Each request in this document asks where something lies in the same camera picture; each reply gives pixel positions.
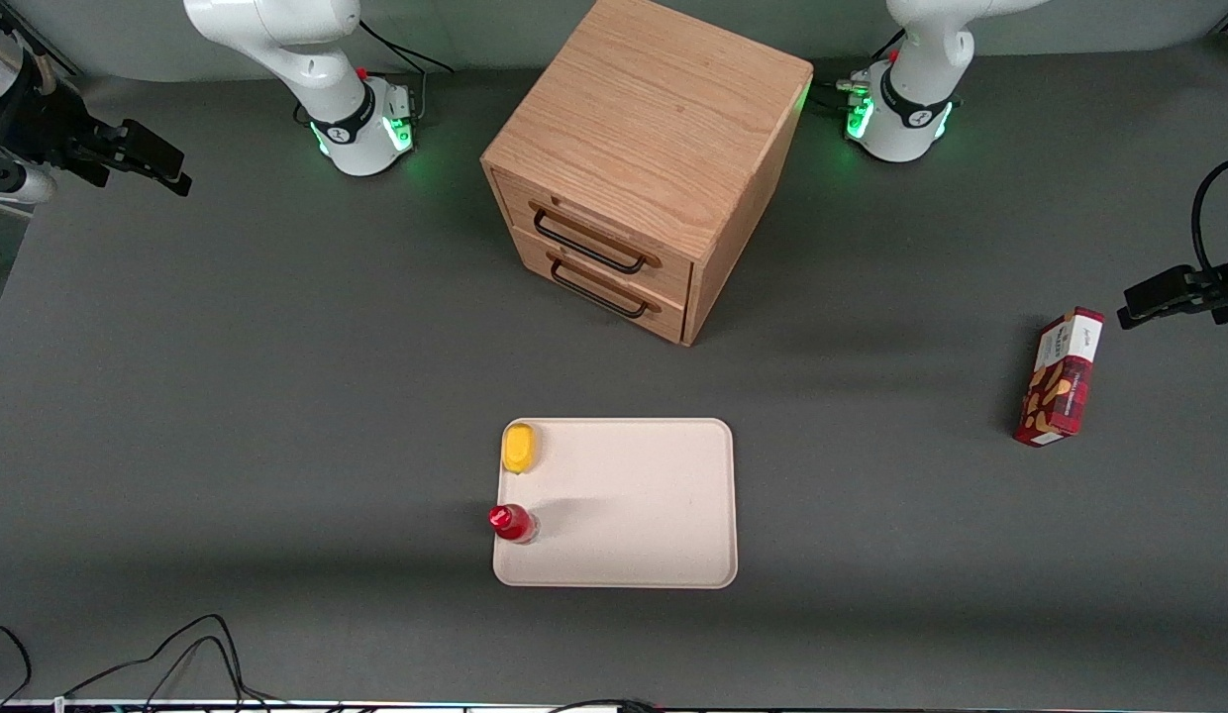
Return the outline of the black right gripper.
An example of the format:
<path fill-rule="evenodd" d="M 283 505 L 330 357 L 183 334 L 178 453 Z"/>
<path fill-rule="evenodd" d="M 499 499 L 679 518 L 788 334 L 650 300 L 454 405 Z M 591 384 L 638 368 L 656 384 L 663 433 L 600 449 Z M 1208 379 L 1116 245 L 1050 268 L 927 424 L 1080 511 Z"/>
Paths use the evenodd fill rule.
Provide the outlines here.
<path fill-rule="evenodd" d="M 45 177 L 41 167 L 48 164 L 97 188 L 111 180 L 111 168 L 130 172 L 187 198 L 193 180 L 174 145 L 135 119 L 124 119 L 120 126 L 95 125 L 70 86 L 56 85 L 49 94 L 41 90 L 43 72 L 27 60 L 0 91 L 0 189 L 34 188 Z M 88 137 L 92 151 L 80 151 L 79 141 Z"/>

